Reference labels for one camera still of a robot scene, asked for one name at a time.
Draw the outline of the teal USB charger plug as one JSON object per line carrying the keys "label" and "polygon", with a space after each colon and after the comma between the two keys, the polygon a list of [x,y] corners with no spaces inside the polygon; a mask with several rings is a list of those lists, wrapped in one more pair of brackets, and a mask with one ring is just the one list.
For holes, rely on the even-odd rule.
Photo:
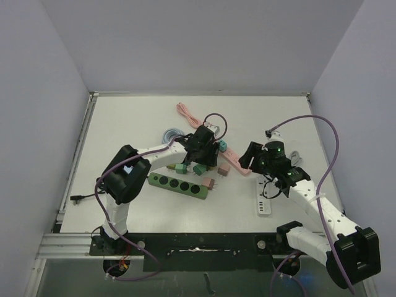
{"label": "teal USB charger plug", "polygon": [[227,143],[224,140],[219,140],[218,143],[219,143],[219,151],[226,152],[228,148]]}

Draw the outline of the pink USB charger plug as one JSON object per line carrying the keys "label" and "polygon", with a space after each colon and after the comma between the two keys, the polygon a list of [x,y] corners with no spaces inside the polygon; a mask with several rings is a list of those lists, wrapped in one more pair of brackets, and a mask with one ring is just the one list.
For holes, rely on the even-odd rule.
{"label": "pink USB charger plug", "polygon": [[228,173],[230,172],[230,165],[223,163],[218,167],[217,173],[220,176],[228,176]]}

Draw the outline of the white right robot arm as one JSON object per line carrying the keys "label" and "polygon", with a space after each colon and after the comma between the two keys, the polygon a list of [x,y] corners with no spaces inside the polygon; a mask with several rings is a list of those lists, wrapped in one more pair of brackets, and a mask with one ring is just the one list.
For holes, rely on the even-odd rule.
{"label": "white right robot arm", "polygon": [[321,226],[321,237],[293,221],[277,228],[279,251],[299,250],[321,263],[340,288],[370,278],[381,271],[379,238],[370,227],[362,228],[339,211],[325,194],[317,192],[310,175],[292,165],[281,141],[262,145],[251,142],[239,159],[244,169],[268,176],[270,182]]}

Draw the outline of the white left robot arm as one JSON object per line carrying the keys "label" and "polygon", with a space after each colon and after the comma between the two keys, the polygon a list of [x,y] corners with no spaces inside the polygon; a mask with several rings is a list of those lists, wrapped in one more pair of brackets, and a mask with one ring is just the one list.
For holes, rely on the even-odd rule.
{"label": "white left robot arm", "polygon": [[156,147],[121,147],[94,187],[95,198],[105,214],[100,228],[104,247],[112,254],[125,249],[129,204],[139,195],[151,171],[184,162],[213,167],[217,165],[218,153],[216,132],[205,125],[184,136],[177,134]]}

